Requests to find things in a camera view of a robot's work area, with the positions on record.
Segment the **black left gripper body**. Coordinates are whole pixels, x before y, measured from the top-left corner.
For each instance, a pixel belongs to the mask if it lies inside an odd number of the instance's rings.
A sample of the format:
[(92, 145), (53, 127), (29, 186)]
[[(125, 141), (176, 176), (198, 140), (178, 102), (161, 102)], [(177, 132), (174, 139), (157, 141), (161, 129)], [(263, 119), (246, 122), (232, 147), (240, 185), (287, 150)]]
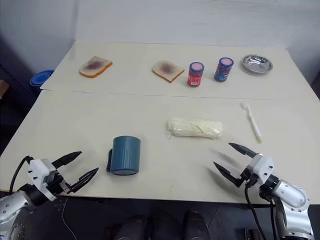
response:
[(46, 184), (46, 189), (54, 196), (62, 192), (66, 194), (74, 192), (72, 185), (68, 184), (57, 170), (47, 177)]

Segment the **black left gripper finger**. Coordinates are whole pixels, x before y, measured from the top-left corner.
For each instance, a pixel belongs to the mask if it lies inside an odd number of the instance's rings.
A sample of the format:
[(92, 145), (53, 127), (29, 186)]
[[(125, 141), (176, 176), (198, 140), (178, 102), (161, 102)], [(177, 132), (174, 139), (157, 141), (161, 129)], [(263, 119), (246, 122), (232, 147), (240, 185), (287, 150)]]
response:
[(84, 175), (82, 175), (78, 179), (78, 182), (76, 182), (75, 184), (73, 184), (70, 187), (70, 191), (73, 192), (73, 193), (76, 193), (78, 190), (80, 190), (82, 187), (84, 187), (86, 184), (88, 184), (90, 182), (90, 180), (96, 175), (98, 170), (99, 170), (99, 168), (97, 167), (97, 168), (95, 168), (93, 170), (88, 171)]
[(82, 151), (75, 151), (72, 153), (69, 153), (67, 155), (64, 155), (60, 157), (59, 159), (53, 161), (51, 164), (56, 168), (60, 168), (61, 166), (66, 166), (72, 161), (74, 161), (80, 154), (82, 154)]

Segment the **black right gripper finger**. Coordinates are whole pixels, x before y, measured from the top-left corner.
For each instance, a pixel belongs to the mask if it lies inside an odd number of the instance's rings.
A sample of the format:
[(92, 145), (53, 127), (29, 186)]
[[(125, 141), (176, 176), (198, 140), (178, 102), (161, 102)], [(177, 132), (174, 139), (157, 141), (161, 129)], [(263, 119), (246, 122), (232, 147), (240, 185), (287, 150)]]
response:
[(258, 153), (254, 152), (253, 150), (247, 148), (246, 146), (237, 144), (237, 143), (232, 143), (229, 142), (228, 143), (231, 147), (233, 147), (236, 151), (238, 151), (239, 153), (241, 153), (242, 155), (247, 155), (250, 158), (254, 158)]
[(218, 171), (231, 183), (233, 183), (236, 187), (240, 187), (242, 185), (242, 179), (241, 178), (235, 178), (231, 175), (230, 171), (228, 171), (226, 168), (221, 166), (220, 164), (214, 162), (215, 167), (218, 169)]

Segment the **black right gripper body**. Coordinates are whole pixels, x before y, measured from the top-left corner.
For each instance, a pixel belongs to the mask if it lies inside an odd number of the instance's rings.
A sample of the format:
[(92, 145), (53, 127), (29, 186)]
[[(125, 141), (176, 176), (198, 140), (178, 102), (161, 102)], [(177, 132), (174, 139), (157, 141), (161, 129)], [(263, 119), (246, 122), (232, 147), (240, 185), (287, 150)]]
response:
[(246, 185), (250, 188), (257, 183), (258, 179), (259, 176), (246, 167), (240, 174), (240, 178), (236, 179), (235, 186), (239, 188), (246, 181)]

